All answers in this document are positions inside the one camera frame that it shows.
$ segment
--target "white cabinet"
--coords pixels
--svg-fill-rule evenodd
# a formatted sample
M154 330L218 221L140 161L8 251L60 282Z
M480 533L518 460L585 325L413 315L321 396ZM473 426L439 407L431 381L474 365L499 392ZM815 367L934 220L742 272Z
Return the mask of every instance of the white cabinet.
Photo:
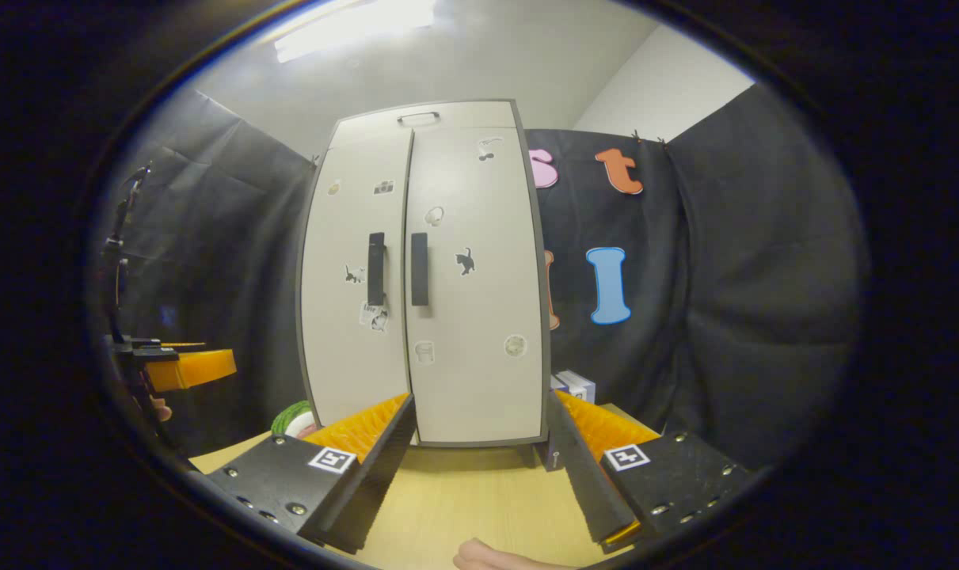
M377 234L382 269L368 262ZM419 444L544 439L542 259L512 101L341 120L313 192L299 286L306 379L321 423L411 390ZM386 293L382 307L367 303L371 277ZM378 331L367 321L381 311Z

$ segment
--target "table surface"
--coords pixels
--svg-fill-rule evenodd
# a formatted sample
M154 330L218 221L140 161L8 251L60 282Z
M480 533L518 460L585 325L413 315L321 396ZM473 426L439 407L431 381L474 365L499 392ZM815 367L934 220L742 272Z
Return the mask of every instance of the table surface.
M636 422L615 405L603 408ZM201 473L211 473L269 435L262 433L190 462ZM548 473L540 462L535 465L526 468L518 447L411 446L364 548L355 556L327 548L385 570L454 570L451 557L469 538L567 566L588 566L632 548L603 555L588 536L566 470Z

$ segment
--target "cabinet top handle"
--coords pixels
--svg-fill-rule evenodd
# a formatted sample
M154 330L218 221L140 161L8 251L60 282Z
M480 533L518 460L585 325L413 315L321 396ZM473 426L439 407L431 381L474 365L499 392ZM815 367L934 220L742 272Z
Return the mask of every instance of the cabinet top handle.
M411 112L411 113L408 113L408 115L399 116L398 122L399 122L399 123L404 123L404 120L403 120L403 119L405 119L407 116L419 116L419 115L433 115L433 119L439 119L439 118L440 118L440 113L439 113L439 112L436 112L436 111Z

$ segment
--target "black cabinet handle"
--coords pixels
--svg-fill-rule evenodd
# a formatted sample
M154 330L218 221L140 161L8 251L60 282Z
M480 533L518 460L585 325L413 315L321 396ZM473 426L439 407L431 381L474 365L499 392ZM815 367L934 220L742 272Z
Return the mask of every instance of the black cabinet handle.
M429 304L429 262L426 234L413 234L413 306Z
M367 250L367 304L384 304L384 232L370 234Z
M411 112L408 115L399 116L398 122L404 123L404 120L407 116L420 116L420 115L433 115L433 120L438 120L440 118L440 113L436 111L426 111L426 112Z

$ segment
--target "blue letter i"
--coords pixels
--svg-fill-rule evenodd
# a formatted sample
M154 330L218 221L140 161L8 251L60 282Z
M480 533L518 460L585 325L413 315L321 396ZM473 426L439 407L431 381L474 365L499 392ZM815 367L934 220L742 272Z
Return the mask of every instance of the blue letter i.
M620 264L627 258L620 248L594 248L584 259L596 268L596 293L599 306L592 313L596 325L613 325L630 318L630 310L623 302L623 275Z

